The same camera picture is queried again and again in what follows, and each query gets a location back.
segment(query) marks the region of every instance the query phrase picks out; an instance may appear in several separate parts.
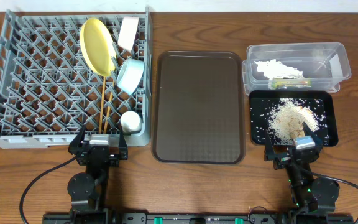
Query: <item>wooden chopstick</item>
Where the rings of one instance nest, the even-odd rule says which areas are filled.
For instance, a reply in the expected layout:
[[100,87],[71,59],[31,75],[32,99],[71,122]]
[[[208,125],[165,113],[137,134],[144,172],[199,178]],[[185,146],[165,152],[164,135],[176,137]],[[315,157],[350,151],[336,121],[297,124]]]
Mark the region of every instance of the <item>wooden chopstick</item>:
[[[112,92],[110,93],[110,99],[109,101],[111,102],[112,100]],[[107,131],[107,120],[109,119],[109,116],[110,116],[110,107],[107,106],[107,115],[106,115],[106,121],[104,122],[104,130],[103,130],[103,134],[106,134],[106,131]]]
[[99,119],[99,134],[102,133],[104,90],[105,90],[105,87],[106,87],[106,77],[103,77],[102,102],[101,102],[101,105],[100,105],[100,119]]

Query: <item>white cup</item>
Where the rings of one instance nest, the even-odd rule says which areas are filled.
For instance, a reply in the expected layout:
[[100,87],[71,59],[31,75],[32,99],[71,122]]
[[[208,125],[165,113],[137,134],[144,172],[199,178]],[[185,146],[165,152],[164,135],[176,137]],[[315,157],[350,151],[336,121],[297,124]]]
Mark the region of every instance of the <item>white cup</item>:
[[137,133],[142,129],[142,120],[134,111],[126,111],[121,116],[120,123],[124,134]]
[[117,86],[128,95],[131,95],[142,78],[143,70],[143,61],[127,59],[118,73]]

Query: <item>white grains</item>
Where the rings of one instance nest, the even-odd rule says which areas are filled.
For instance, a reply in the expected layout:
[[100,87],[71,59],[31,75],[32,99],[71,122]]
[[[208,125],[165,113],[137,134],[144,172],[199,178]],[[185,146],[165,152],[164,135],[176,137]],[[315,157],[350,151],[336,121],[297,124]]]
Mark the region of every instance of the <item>white grains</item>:
[[281,141],[279,144],[289,145],[293,138],[304,136],[302,122],[312,131],[319,129],[319,118],[311,110],[300,106],[294,99],[282,98],[280,101],[283,105],[272,108],[268,119],[270,132]]

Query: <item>yellow oval dish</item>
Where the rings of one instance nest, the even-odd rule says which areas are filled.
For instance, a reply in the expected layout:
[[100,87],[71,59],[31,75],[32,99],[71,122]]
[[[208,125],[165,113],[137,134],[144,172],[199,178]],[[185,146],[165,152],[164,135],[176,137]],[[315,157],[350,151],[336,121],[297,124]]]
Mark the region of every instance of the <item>yellow oval dish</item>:
[[86,64],[95,73],[108,77],[115,66],[116,58],[112,38],[107,27],[97,18],[88,19],[81,27],[80,47]]

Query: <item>brown tray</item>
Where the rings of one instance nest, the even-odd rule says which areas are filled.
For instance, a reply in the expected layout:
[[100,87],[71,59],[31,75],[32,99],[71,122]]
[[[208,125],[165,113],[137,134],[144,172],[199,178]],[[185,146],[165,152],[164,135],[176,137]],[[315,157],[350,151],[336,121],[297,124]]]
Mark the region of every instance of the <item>brown tray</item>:
[[152,152],[162,162],[236,164],[245,155],[241,60],[230,52],[158,59]]

